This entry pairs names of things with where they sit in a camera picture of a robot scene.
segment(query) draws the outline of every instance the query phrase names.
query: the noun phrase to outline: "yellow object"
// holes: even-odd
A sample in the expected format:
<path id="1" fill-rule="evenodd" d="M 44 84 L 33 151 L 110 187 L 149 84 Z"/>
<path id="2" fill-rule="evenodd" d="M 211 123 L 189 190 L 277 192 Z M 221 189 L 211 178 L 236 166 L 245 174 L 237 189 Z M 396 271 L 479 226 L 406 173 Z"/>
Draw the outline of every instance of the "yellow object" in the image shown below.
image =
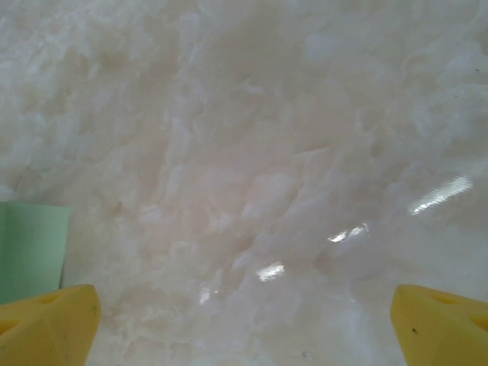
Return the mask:
<path id="1" fill-rule="evenodd" d="M 81 366 L 100 322 L 91 285 L 0 306 L 1 366 Z"/>
<path id="2" fill-rule="evenodd" d="M 488 303 L 400 285 L 390 314 L 409 366 L 488 365 Z"/>

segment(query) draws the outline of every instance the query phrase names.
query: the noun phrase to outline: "green card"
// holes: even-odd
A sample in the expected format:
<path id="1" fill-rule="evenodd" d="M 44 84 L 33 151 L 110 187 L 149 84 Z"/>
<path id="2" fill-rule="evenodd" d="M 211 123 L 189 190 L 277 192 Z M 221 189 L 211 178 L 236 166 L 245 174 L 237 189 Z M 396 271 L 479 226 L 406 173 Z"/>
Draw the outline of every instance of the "green card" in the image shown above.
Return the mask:
<path id="1" fill-rule="evenodd" d="M 0 304 L 59 289 L 69 209 L 0 202 Z"/>

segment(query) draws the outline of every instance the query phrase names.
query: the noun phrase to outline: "yellow plastic piece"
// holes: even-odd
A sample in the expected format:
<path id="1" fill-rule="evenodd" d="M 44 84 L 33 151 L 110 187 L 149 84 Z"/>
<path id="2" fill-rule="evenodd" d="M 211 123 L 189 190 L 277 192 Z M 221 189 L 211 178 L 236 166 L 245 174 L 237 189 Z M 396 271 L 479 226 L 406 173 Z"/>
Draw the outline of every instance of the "yellow plastic piece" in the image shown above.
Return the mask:
<path id="1" fill-rule="evenodd" d="M 1 366 L 82 366 L 101 318 L 91 285 L 0 306 Z"/>
<path id="2" fill-rule="evenodd" d="M 488 303 L 400 285 L 390 314 L 409 366 L 488 365 Z"/>

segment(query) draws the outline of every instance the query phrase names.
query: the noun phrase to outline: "green paper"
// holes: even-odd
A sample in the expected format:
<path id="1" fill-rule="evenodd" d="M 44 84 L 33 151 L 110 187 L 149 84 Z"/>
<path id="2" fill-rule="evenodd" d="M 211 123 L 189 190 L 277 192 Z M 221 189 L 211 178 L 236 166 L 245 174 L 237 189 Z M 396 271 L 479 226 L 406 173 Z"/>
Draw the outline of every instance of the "green paper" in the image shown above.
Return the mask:
<path id="1" fill-rule="evenodd" d="M 59 289 L 69 209 L 0 202 L 0 304 Z"/>

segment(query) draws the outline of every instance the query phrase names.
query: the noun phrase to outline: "white floor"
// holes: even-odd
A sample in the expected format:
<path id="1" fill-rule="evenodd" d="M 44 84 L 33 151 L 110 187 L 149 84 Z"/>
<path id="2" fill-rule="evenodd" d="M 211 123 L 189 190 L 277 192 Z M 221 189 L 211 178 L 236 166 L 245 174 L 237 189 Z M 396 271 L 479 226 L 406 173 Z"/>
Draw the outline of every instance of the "white floor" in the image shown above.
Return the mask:
<path id="1" fill-rule="evenodd" d="M 402 365 L 488 300 L 488 1 L 8 0 L 0 199 L 73 209 L 88 365 Z"/>

